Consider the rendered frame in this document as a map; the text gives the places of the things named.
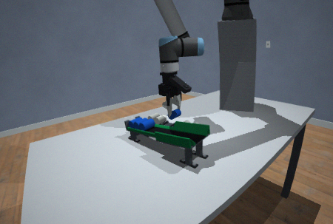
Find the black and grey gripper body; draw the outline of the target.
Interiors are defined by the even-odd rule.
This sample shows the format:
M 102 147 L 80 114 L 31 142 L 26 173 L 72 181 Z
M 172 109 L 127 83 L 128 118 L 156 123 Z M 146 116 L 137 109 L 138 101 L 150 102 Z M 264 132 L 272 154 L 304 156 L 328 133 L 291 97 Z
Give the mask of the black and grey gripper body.
M 169 77 L 177 75 L 177 72 L 160 72 L 160 75 L 162 75 L 163 83 L 158 85 L 159 95 L 166 96 L 167 91 L 170 91 L 172 97 L 174 97 L 174 95 L 178 95 L 180 90 L 168 81 Z

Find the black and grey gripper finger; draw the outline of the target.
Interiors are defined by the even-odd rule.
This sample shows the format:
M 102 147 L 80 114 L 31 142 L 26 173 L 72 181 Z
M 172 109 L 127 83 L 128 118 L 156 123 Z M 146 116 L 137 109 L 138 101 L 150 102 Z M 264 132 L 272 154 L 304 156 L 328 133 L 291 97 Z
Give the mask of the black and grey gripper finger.
M 173 99 L 170 94 L 170 91 L 167 91 L 166 101 L 162 103 L 162 106 L 167 109 L 169 118 L 172 114 L 172 102 L 173 102 Z
M 174 95 L 173 97 L 173 104 L 178 106 L 178 109 L 181 109 L 181 98 L 182 98 L 182 94 L 181 91 L 179 92 L 178 96 Z

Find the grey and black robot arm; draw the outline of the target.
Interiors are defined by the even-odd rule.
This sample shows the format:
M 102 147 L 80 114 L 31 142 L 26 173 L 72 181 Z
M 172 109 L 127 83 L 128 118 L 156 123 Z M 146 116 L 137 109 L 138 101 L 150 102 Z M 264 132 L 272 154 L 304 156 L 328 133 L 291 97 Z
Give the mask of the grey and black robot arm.
M 204 40 L 202 38 L 189 37 L 189 33 L 172 0 L 154 0 L 154 2 L 172 35 L 159 39 L 161 72 L 177 72 L 179 70 L 178 57 L 203 55 Z M 224 0 L 222 21 L 252 18 L 249 0 Z M 183 93 L 188 93 L 192 89 L 177 75 L 170 76 L 168 81 Z

